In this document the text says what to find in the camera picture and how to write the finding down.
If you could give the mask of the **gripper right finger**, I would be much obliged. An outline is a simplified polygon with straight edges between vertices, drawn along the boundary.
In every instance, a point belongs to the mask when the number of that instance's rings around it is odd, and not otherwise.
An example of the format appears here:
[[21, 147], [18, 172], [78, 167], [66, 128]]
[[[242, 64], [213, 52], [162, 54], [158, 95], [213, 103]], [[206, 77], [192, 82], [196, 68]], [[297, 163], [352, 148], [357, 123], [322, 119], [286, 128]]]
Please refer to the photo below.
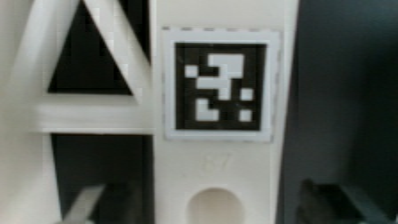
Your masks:
[[306, 179], [299, 200], [295, 224], [398, 224], [355, 185]]

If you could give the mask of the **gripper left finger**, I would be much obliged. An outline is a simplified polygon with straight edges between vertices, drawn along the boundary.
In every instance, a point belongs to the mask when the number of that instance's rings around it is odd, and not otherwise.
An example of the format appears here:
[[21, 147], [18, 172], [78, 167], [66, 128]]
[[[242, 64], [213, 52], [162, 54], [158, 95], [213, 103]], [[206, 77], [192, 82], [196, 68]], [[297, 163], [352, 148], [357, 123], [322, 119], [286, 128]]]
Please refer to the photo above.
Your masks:
[[132, 182], [87, 186], [59, 224], [142, 224], [141, 196]]

